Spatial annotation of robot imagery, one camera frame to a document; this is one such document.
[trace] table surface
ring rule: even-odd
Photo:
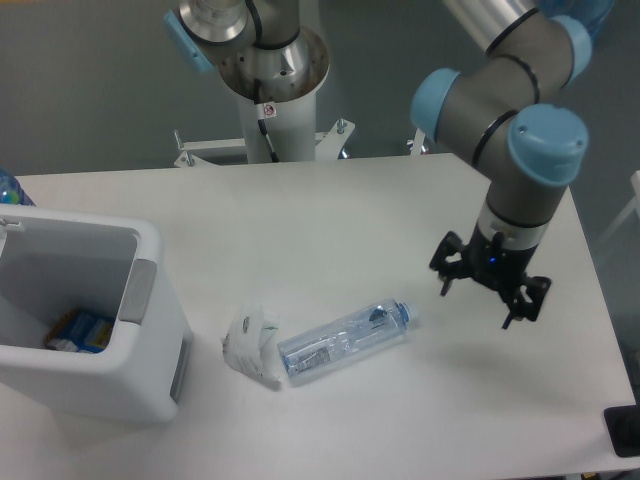
[[[468,239],[488,182],[451,155],[24,177],[41,207],[135,216],[166,240],[195,343],[180,410],[139,426],[54,413],[0,386],[12,479],[503,479],[635,468],[602,410],[634,402],[569,193],[529,266],[554,284],[537,323],[500,329],[497,294],[428,261]],[[270,390],[220,338],[244,298],[280,341],[375,301],[412,300],[403,343]]]

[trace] trash bin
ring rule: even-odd
[[[99,353],[44,338],[74,309],[115,319]],[[168,421],[193,335],[149,222],[0,206],[0,382],[54,410]]]

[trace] light blue joint cap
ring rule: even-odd
[[[509,126],[513,161],[547,187],[567,186],[578,176],[588,144],[589,132],[580,117],[553,105],[531,105]]]
[[[571,38],[573,45],[573,73],[569,81],[572,81],[587,68],[591,61],[591,53],[593,52],[591,37],[582,23],[567,15],[559,15],[551,20],[562,25]]]
[[[198,46],[182,27],[180,20],[176,18],[172,11],[167,12],[164,16],[164,24],[167,27],[171,40],[173,40],[178,51],[191,68],[199,73],[213,70],[211,62],[202,54]]]
[[[411,121],[432,141],[436,140],[442,105],[458,75],[460,72],[450,68],[436,70],[424,79],[411,101]]]

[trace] plastic water bottle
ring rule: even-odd
[[[417,310],[390,298],[278,344],[289,378],[317,372],[398,337]]]
[[[569,15],[580,21],[595,42],[615,0],[538,0],[538,8],[547,17]]]
[[[0,168],[0,203],[35,206],[29,195],[24,193],[20,182],[8,172]]]

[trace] gray floor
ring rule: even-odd
[[[0,5],[0,165],[15,174],[163,168],[172,137],[240,137],[215,73],[188,69],[164,32],[174,0],[49,0]],[[318,128],[357,124],[354,156],[406,152],[409,103],[431,71],[470,72],[484,57],[440,1],[304,0],[329,45]],[[625,358],[640,350],[640,221],[594,240],[632,196],[640,169],[640,1],[620,0],[587,71],[557,99],[591,132],[572,187]]]

